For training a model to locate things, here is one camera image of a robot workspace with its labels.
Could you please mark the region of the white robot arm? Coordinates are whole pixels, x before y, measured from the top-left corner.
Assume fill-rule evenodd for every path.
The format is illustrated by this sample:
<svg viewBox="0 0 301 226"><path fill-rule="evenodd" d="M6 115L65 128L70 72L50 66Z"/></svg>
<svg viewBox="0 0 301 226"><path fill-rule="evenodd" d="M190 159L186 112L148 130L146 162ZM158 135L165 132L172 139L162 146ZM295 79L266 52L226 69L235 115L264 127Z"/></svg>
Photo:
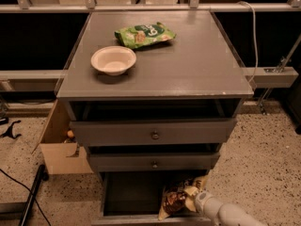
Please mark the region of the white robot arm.
<svg viewBox="0 0 301 226"><path fill-rule="evenodd" d="M267 226L249 215L241 206L223 203L206 190L188 186L188 208L208 218L213 226Z"/></svg>

